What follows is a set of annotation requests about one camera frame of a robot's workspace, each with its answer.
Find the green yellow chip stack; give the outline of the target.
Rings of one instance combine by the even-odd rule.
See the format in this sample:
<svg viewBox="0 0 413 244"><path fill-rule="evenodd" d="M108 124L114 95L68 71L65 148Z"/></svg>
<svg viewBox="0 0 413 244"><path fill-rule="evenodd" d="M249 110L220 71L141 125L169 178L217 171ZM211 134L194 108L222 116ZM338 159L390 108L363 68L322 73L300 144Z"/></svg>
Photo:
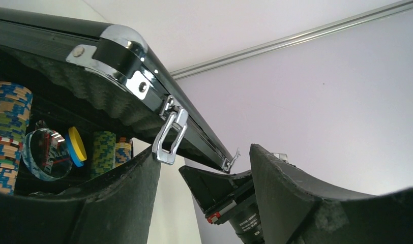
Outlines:
<svg viewBox="0 0 413 244"><path fill-rule="evenodd" d="M110 131L93 132L93 154L90 178L95 178L114 168L116 134Z"/></svg>

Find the black poker set case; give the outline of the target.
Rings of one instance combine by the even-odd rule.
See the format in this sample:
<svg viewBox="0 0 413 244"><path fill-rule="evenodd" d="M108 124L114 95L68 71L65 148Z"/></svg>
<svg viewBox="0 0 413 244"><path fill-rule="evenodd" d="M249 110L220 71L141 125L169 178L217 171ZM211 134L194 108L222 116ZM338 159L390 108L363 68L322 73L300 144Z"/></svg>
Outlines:
<svg viewBox="0 0 413 244"><path fill-rule="evenodd" d="M143 37L127 26L0 7L0 78L33 115L111 131L229 173L232 155Z"/></svg>

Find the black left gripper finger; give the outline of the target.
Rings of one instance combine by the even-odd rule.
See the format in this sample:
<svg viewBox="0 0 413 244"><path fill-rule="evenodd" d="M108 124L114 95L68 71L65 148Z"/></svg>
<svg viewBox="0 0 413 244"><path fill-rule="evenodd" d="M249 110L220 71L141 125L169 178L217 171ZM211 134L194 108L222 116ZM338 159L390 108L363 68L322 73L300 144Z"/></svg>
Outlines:
<svg viewBox="0 0 413 244"><path fill-rule="evenodd" d="M57 195L0 193L0 243L147 243L160 169L146 148Z"/></svg>

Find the yellow blue chip stack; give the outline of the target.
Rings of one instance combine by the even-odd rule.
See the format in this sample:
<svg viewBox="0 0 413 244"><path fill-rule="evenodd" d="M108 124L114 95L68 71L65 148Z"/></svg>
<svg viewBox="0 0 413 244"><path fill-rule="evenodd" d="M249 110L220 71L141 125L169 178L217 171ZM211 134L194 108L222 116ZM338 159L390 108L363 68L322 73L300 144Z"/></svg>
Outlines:
<svg viewBox="0 0 413 244"><path fill-rule="evenodd" d="M132 159L132 143L127 137L119 137L115 143L115 167Z"/></svg>

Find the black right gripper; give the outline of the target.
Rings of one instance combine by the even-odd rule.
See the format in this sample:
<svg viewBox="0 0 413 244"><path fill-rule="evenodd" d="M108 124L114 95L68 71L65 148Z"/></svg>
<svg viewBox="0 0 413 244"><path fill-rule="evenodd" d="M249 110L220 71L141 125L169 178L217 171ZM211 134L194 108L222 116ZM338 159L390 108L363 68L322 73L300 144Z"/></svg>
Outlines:
<svg viewBox="0 0 413 244"><path fill-rule="evenodd" d="M237 174L179 169L207 221L229 222L243 243L413 243L413 187L380 196L348 190L258 144L250 162L252 172Z"/></svg>

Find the yellow round button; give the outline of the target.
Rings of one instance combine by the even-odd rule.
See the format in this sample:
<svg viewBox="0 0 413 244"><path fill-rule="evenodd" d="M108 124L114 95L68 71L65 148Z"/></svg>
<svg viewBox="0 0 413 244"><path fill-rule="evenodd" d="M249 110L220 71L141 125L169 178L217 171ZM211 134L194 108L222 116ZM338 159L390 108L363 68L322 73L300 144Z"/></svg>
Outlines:
<svg viewBox="0 0 413 244"><path fill-rule="evenodd" d="M78 130L75 127L70 127L68 129L68 133L70 136L70 140L72 142L72 145L75 149L76 154L80 158L81 161L86 161L87 160L87 154L85 151L85 147L82 141L82 138L78 132Z"/></svg>

